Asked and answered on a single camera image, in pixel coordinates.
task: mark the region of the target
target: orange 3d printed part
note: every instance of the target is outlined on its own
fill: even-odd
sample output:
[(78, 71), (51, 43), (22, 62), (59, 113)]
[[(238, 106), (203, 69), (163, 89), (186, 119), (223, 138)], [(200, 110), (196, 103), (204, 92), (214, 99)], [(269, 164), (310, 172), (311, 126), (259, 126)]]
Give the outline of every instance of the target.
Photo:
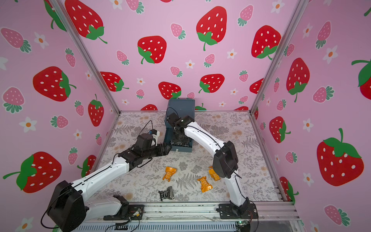
[(201, 182), (201, 191), (203, 193), (213, 189), (213, 186), (207, 182), (206, 176), (203, 176), (199, 178), (198, 180)]
[(220, 180), (219, 175), (216, 174), (216, 172), (214, 171), (213, 167), (210, 166), (209, 168), (210, 168), (210, 169), (209, 169), (210, 176), (211, 176), (212, 178), (214, 178), (215, 181)]
[(173, 168), (173, 167), (166, 167), (166, 169), (165, 169), (166, 174), (165, 174), (165, 176), (164, 176), (164, 178), (163, 178), (162, 180), (167, 179), (167, 180), (170, 181), (170, 177), (171, 177), (171, 176), (172, 176), (176, 171), (177, 171), (177, 169), (175, 169), (175, 168)]

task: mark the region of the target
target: red strawberry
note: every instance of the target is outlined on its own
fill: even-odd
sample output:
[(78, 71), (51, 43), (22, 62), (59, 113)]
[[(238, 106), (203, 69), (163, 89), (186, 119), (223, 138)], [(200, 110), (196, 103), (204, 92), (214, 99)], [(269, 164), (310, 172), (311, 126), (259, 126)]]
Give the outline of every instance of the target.
[(137, 14), (144, 12), (144, 6), (139, 0), (126, 0), (130, 10), (135, 11)]
[(11, 46), (19, 48), (21, 52), (29, 53), (31, 51), (30, 43), (27, 40), (23, 40), (19, 32), (6, 27), (2, 27), (0, 32)]
[(137, 98), (139, 99), (144, 98), (144, 91), (142, 89), (137, 90)]
[(257, 92), (260, 89), (260, 86), (263, 83), (263, 80), (264, 80), (264, 78), (258, 80), (257, 82), (253, 83), (252, 85), (250, 85), (250, 92), (257, 94)]
[(194, 92), (190, 92), (187, 94), (187, 99), (193, 99), (194, 98)]
[(247, 24), (247, 22), (251, 19), (251, 17), (253, 16), (253, 10), (253, 5), (248, 5), (243, 10), (241, 10), (240, 17), (237, 19), (237, 23), (240, 27), (245, 26), (245, 24)]
[(214, 45), (220, 42), (227, 29), (227, 11), (221, 7), (216, 6), (204, 15), (196, 26), (198, 39), (204, 42), (205, 45)]
[(174, 76), (177, 76), (177, 77), (183, 76), (182, 71), (178, 67), (172, 66), (170, 67), (170, 71), (171, 71), (171, 74), (173, 74)]
[(269, 131), (277, 143), (281, 143), (286, 134), (291, 134), (291, 131), (286, 132), (286, 123), (280, 116), (269, 122)]
[(282, 111), (286, 107), (286, 100), (282, 99), (277, 104), (277, 110)]
[(238, 107), (235, 110), (249, 110), (249, 108), (247, 106), (241, 106), (241, 107)]
[(298, 160), (298, 157), (296, 156), (296, 154), (294, 152), (287, 152), (286, 156), (285, 156), (287, 162), (289, 162), (290, 164), (293, 164), (293, 163), (296, 163), (296, 161)]
[(103, 114), (104, 114), (104, 108), (103, 108), (102, 103), (98, 101), (96, 94), (95, 94), (95, 99), (96, 100), (93, 99), (89, 103), (88, 113), (89, 113), (89, 117), (90, 117), (90, 120), (93, 126), (97, 127), (102, 121)]
[(345, 213), (342, 209), (337, 209), (333, 205), (327, 205), (324, 207), (325, 214), (333, 221), (335, 224), (341, 226), (343, 224), (344, 226), (350, 225), (350, 218), (348, 217), (348, 214)]
[(325, 24), (322, 26), (321, 30), (319, 31), (317, 35), (317, 41), (316, 41), (316, 48), (320, 49), (323, 47), (326, 43), (326, 40), (330, 36), (331, 33), (331, 22), (327, 21)]
[(149, 104), (143, 107), (141, 110), (157, 110), (157, 107), (155, 105)]
[(99, 15), (79, 0), (66, 0), (65, 7), (77, 32), (85, 38), (96, 40), (104, 34), (103, 21)]
[(171, 32), (173, 36), (178, 37), (178, 39), (185, 39), (186, 32), (183, 30), (182, 26), (176, 23), (172, 23), (171, 26)]
[(358, 74), (358, 87), (361, 91), (361, 94), (365, 96), (365, 98), (371, 100), (371, 60), (353, 61), (352, 65), (357, 63), (367, 63)]
[(39, 151), (21, 164), (21, 171), (9, 173), (3, 179), (19, 173), (17, 185), (25, 193), (34, 193), (55, 181), (62, 172), (61, 164), (50, 154)]
[(22, 110), (21, 105), (24, 104), (24, 97), (19, 89), (16, 87), (9, 87), (3, 93), (3, 100), (6, 111), (10, 113), (19, 113)]
[(273, 54), (277, 45), (281, 41), (281, 34), (271, 26), (262, 26), (255, 34), (254, 42), (251, 47), (251, 55), (255, 58), (263, 59)]
[(113, 72), (101, 72), (101, 75), (110, 91), (118, 92), (122, 88), (129, 89), (124, 87), (124, 82), (119, 75)]
[(321, 87), (313, 94), (313, 101), (323, 103), (325, 100), (330, 100), (334, 96), (334, 90), (331, 86)]
[(158, 89), (160, 90), (161, 95), (167, 100), (179, 98), (182, 94), (182, 89), (179, 85), (165, 81), (158, 84)]
[(96, 143), (100, 146), (102, 145), (102, 137), (100, 134), (96, 134), (95, 136)]
[(249, 75), (248, 75), (247, 71), (246, 70), (242, 70), (240, 72), (240, 77), (239, 77), (240, 81), (246, 82), (248, 78), (249, 78)]
[(96, 157), (95, 157), (94, 155), (89, 155), (89, 156), (85, 159), (85, 161), (84, 161), (82, 167), (79, 167), (79, 166), (77, 165), (77, 168), (82, 169), (82, 170), (81, 170), (81, 177), (84, 177), (84, 176), (87, 176), (87, 175), (90, 174), (90, 171), (92, 170), (92, 167), (93, 167), (93, 165), (94, 165), (94, 163), (95, 163), (95, 159), (96, 159)]
[(77, 160), (77, 148), (76, 147), (72, 147), (71, 150), (69, 151), (69, 155), (68, 155), (68, 162), (70, 163), (70, 165), (73, 165), (76, 160)]
[(81, 105), (80, 101), (75, 101), (76, 113), (80, 116), (84, 115), (84, 106)]
[(349, 143), (343, 143), (343, 129), (339, 128), (341, 141), (328, 138), (317, 147), (319, 170), (323, 179), (340, 186), (354, 180), (363, 172), (363, 161), (357, 150)]
[(207, 57), (205, 57), (205, 62), (204, 62), (204, 66), (206, 68), (210, 68), (211, 65), (215, 62), (215, 55), (214, 54), (210, 54), (208, 55)]
[(68, 125), (68, 120), (62, 115), (52, 117), (51, 125), (55, 128), (64, 128)]
[(129, 65), (129, 60), (128, 60), (127, 55), (125, 55), (125, 53), (123, 53), (123, 52), (120, 51), (120, 50), (117, 50), (117, 51), (116, 51), (116, 56), (117, 56), (117, 59), (118, 59), (119, 61), (121, 61), (121, 63), (122, 63), (123, 65)]
[(287, 200), (288, 201), (292, 201), (295, 205), (295, 197), (294, 195), (299, 195), (299, 192), (297, 191), (296, 193), (294, 193), (294, 190), (290, 184), (290, 182), (286, 179), (286, 177), (281, 177), (280, 179), (280, 182), (281, 182), (281, 186), (285, 192), (285, 195), (287, 197)]
[(160, 63), (165, 56), (166, 41), (161, 36), (143, 37), (138, 41), (138, 52), (148, 63)]
[(298, 98), (298, 93), (302, 92), (308, 84), (310, 78), (308, 66), (301, 58), (297, 58), (292, 62), (289, 75), (287, 76), (286, 89), (291, 95), (295, 95), (295, 101)]
[(205, 75), (200, 80), (200, 91), (203, 90), (205, 93), (214, 93), (220, 89), (224, 82), (224, 76), (222, 74), (209, 74)]
[(40, 94), (54, 100), (65, 101), (71, 93), (68, 77), (58, 67), (44, 69), (33, 77), (33, 87)]
[(248, 96), (241, 97), (240, 100), (238, 101), (238, 104), (240, 105), (244, 104), (245, 102), (247, 102), (248, 98), (249, 98)]
[(283, 52), (283, 55), (289, 57), (291, 55), (291, 53), (294, 51), (294, 49), (295, 49), (295, 45), (290, 43), (289, 46), (286, 46), (286, 48)]
[(279, 78), (277, 77), (275, 80), (275, 84), (273, 85), (273, 90), (275, 93), (278, 91), (278, 87), (279, 87)]

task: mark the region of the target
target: pink wall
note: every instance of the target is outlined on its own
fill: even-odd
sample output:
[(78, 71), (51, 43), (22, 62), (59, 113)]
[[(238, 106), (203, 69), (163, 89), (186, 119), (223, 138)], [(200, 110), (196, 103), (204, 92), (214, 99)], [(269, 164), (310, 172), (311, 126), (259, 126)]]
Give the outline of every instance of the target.
[[(42, 0), (6, 1), (1, 9), (0, 93), (5, 107), (0, 109), (0, 170), (1, 176), (6, 177), (0, 183), (2, 231), (51, 231), (41, 227), (40, 218), (55, 185), (81, 177), (82, 170), (77, 165), (83, 167), (88, 156), (98, 155), (101, 146), (96, 134), (101, 135), (98, 140), (103, 143), (114, 120), (96, 81), (85, 75), (88, 68), (70, 36), (59, 28), (64, 28), (60, 22), (53, 22), (52, 29), (52, 20)], [(25, 51), (27, 44), (31, 51), (22, 52), (20, 47)], [(73, 57), (66, 57), (67, 48), (73, 51)], [(62, 71), (76, 86), (71, 87), (68, 98)], [(94, 94), (104, 109), (99, 126), (94, 126), (88, 116)], [(82, 104), (77, 110), (75, 101)], [(67, 126), (60, 115), (68, 120)], [(50, 122), (54, 116), (56, 127)], [(44, 223), (55, 225), (49, 217), (44, 218)]]
[[(66, 0), (66, 9), (98, 69), (117, 78), (115, 81), (119, 88), (114, 85), (113, 78), (107, 81), (107, 85), (114, 91), (111, 94), (121, 110), (140, 110), (148, 104), (165, 110), (167, 99), (173, 97), (167, 94), (168, 90), (170, 93), (177, 92), (176, 97), (195, 98), (196, 106), (208, 110), (251, 107), (257, 89), (251, 92), (250, 86), (253, 89), (255, 83), (260, 85), (270, 63), (267, 56), (263, 59), (255, 57), (260, 54), (261, 46), (269, 46), (269, 51), (265, 53), (267, 55), (274, 52), (270, 48), (278, 44), (279, 34), (284, 32), (296, 4), (296, 0), (81, 2)], [(209, 15), (203, 18), (212, 9), (210, 20)], [(213, 33), (211, 39), (203, 35), (208, 27)], [(200, 41), (197, 32), (200, 32), (204, 42)], [(204, 66), (204, 62), (209, 62), (211, 66), (207, 68), (208, 64)], [(105, 73), (106, 79), (109, 79), (109, 73)], [(205, 78), (211, 79), (213, 76), (224, 79), (224, 82), (221, 82), (222, 85), (204, 87), (210, 93), (204, 92), (200, 81), (208, 84)], [(161, 89), (164, 87), (161, 92), (158, 86), (162, 82), (167, 83), (160, 85)]]
[[(369, 227), (369, 8), (363, 0), (310, 2), (290, 42), (295, 48), (282, 58), (258, 106), (261, 133), (307, 231)], [(317, 49), (317, 40), (326, 43)], [(355, 60), (366, 61), (352, 65)], [(284, 140), (283, 120), (291, 132)]]

